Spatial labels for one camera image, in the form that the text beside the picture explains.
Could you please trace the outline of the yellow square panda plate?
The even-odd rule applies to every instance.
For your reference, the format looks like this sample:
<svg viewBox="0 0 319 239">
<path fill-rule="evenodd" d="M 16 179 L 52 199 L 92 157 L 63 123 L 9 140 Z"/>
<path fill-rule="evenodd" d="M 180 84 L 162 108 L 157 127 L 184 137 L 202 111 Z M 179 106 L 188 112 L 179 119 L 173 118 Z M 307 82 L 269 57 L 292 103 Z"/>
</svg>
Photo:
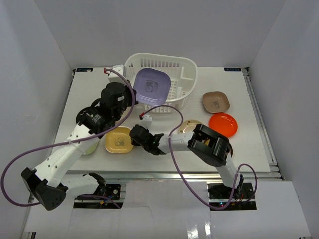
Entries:
<svg viewBox="0 0 319 239">
<path fill-rule="evenodd" d="M 116 129 L 106 133 L 105 148 L 109 153 L 126 154 L 132 151 L 133 145 L 130 138 L 131 129 L 119 126 Z"/>
</svg>

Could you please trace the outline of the purple square panda plate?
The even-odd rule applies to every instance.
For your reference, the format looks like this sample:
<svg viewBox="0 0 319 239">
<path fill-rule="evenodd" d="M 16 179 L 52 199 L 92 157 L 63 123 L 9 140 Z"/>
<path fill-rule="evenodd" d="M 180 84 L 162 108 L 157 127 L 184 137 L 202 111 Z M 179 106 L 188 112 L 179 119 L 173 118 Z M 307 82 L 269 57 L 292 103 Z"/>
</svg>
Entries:
<svg viewBox="0 0 319 239">
<path fill-rule="evenodd" d="M 143 68 L 135 76 L 134 90 L 136 90 L 136 100 L 139 103 L 160 106 L 168 97 L 171 87 L 171 79 L 165 72 Z"/>
</svg>

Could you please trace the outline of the tan square panda plate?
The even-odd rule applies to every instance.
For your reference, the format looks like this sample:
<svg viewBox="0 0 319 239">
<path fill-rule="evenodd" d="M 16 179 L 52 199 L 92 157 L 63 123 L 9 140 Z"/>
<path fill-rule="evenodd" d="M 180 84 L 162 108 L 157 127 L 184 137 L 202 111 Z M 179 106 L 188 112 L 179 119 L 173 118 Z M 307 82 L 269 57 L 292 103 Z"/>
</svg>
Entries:
<svg viewBox="0 0 319 239">
<path fill-rule="evenodd" d="M 210 114 L 223 113 L 230 108 L 227 96 L 220 91 L 205 93 L 202 102 L 204 109 Z"/>
</svg>

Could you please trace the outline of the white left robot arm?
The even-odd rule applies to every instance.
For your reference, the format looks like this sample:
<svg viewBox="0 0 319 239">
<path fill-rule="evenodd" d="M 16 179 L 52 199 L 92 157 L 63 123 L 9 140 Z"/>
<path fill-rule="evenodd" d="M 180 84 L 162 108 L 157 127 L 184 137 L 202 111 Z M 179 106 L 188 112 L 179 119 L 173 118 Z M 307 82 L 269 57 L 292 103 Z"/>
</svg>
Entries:
<svg viewBox="0 0 319 239">
<path fill-rule="evenodd" d="M 34 169 L 25 168 L 21 177 L 30 193 L 48 211 L 57 208 L 68 195 L 99 199 L 105 195 L 105 180 L 96 173 L 65 178 L 71 166 L 114 129 L 123 112 L 137 104 L 136 90 L 130 84 L 108 83 L 91 106 L 76 116 L 76 126 L 67 144 L 58 147 Z"/>
</svg>

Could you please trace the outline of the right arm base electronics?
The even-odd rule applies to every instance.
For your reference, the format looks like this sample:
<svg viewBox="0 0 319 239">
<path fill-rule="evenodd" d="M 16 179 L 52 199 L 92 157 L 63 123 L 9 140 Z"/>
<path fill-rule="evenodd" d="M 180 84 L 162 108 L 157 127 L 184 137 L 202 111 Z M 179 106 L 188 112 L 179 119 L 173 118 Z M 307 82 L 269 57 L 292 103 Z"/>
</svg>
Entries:
<svg viewBox="0 0 319 239">
<path fill-rule="evenodd" d="M 224 207 L 231 193 L 231 188 L 223 184 L 208 184 L 209 204 L 214 207 Z M 251 183 L 244 183 L 240 194 L 234 193 L 230 205 L 225 211 L 248 211 L 257 210 L 255 197 L 245 203 L 253 194 Z"/>
</svg>

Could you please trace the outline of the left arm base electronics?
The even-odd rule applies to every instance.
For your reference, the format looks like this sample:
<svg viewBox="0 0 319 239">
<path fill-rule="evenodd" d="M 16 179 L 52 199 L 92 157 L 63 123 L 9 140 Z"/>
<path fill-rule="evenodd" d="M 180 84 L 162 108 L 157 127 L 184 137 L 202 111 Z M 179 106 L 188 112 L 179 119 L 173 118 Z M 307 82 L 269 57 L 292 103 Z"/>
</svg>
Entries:
<svg viewBox="0 0 319 239">
<path fill-rule="evenodd" d="M 92 209 L 120 209 L 123 203 L 120 184 L 106 184 L 105 189 L 95 192 L 92 196 L 76 197 L 75 207 Z"/>
</svg>

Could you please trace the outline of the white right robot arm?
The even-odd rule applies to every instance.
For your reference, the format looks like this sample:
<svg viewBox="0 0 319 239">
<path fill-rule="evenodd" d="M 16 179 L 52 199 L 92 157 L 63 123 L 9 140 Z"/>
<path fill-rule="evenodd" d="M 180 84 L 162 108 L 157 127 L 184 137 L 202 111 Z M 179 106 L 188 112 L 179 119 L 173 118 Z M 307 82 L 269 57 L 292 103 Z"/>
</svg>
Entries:
<svg viewBox="0 0 319 239">
<path fill-rule="evenodd" d="M 180 134 L 151 134 L 137 124 L 129 136 L 134 146 L 141 146 L 152 155 L 191 151 L 206 164 L 217 169 L 225 186 L 226 195 L 232 199 L 243 193 L 243 176 L 232 161 L 233 149 L 229 139 L 211 128 L 197 124 L 191 132 Z"/>
</svg>

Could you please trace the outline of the black round plate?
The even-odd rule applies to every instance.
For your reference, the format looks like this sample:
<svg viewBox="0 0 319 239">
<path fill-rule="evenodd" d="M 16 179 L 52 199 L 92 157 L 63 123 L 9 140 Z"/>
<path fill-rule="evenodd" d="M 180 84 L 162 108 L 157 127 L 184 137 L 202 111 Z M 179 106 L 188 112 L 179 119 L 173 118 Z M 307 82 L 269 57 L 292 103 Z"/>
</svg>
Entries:
<svg viewBox="0 0 319 239">
<path fill-rule="evenodd" d="M 92 122 L 93 118 L 98 114 L 94 107 L 86 107 L 82 109 L 76 116 L 76 123 Z"/>
</svg>

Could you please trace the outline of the beige round calligraphy plate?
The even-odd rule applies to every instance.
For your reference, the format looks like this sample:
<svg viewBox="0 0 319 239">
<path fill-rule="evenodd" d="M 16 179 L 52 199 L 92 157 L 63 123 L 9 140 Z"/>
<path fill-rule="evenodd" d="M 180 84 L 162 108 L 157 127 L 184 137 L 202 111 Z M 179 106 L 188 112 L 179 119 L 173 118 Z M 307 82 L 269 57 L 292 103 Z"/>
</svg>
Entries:
<svg viewBox="0 0 319 239">
<path fill-rule="evenodd" d="M 177 133 L 187 133 L 192 132 L 198 124 L 202 124 L 202 122 L 194 119 L 185 120 L 181 126 L 178 128 Z"/>
</svg>

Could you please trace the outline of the blue corner label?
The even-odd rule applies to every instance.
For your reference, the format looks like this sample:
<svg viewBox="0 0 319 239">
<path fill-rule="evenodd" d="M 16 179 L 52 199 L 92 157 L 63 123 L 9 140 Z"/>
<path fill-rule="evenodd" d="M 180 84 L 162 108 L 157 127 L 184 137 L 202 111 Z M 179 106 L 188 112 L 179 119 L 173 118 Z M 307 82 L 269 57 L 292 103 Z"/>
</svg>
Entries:
<svg viewBox="0 0 319 239">
<path fill-rule="evenodd" d="M 241 68 L 237 67 L 224 67 L 225 72 L 241 72 Z"/>
<path fill-rule="evenodd" d="M 92 72 L 93 68 L 77 68 L 76 72 Z"/>
</svg>

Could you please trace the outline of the green square panda plate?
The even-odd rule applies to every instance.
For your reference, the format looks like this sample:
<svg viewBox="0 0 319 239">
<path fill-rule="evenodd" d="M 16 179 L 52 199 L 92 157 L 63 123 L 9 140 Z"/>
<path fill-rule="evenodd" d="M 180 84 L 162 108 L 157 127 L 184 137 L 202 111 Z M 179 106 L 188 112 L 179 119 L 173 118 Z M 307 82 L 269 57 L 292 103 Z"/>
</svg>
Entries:
<svg viewBox="0 0 319 239">
<path fill-rule="evenodd" d="M 83 154 L 88 155 L 94 152 L 99 144 L 99 141 L 100 141 L 99 138 L 93 138 L 90 140 L 83 141 L 83 145 L 84 145 Z"/>
</svg>

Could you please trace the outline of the brown yellow round plate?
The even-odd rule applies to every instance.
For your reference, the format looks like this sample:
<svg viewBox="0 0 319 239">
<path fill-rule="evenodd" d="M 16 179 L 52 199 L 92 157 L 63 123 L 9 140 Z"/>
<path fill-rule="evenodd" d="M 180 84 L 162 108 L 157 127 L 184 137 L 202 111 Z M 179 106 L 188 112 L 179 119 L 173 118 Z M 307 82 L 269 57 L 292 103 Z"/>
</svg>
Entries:
<svg viewBox="0 0 319 239">
<path fill-rule="evenodd" d="M 207 139 L 204 141 L 204 144 L 206 146 L 210 146 L 210 139 Z M 233 147 L 231 144 L 228 145 L 228 148 L 229 148 L 229 154 L 231 155 L 231 157 L 233 156 Z"/>
</svg>

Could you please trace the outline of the white plastic dish basket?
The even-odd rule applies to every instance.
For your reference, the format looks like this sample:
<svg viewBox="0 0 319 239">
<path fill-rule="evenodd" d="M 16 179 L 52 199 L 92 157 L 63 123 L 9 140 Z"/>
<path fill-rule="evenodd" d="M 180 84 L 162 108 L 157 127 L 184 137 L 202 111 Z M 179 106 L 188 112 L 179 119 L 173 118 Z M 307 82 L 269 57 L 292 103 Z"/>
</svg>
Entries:
<svg viewBox="0 0 319 239">
<path fill-rule="evenodd" d="M 136 53 L 130 56 L 125 64 L 126 78 L 134 84 L 136 74 L 143 68 L 152 68 L 169 75 L 171 87 L 166 102 L 158 108 L 152 110 L 155 114 L 169 114 L 173 106 L 182 109 L 188 96 L 193 92 L 197 83 L 197 65 L 194 61 L 168 55 L 151 53 Z M 140 103 L 145 110 L 154 106 Z"/>
</svg>

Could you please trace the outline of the orange round plate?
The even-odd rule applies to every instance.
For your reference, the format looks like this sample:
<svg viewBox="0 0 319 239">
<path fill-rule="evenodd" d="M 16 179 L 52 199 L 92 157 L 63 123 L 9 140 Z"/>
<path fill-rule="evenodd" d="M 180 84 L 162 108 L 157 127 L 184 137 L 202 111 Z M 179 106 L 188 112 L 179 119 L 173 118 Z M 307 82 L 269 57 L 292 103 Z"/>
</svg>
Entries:
<svg viewBox="0 0 319 239">
<path fill-rule="evenodd" d="M 232 137 L 237 133 L 238 123 L 236 119 L 229 114 L 217 113 L 210 118 L 209 127 L 225 137 Z"/>
</svg>

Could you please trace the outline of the right blue corner label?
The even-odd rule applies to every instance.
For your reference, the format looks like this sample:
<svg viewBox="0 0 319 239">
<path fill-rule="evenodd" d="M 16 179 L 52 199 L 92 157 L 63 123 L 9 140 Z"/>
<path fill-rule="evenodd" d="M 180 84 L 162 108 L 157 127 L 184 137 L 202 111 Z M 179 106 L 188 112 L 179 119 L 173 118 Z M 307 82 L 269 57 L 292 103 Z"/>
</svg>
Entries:
<svg viewBox="0 0 319 239">
<path fill-rule="evenodd" d="M 241 68 L 237 67 L 224 67 L 225 72 L 241 72 Z"/>
</svg>

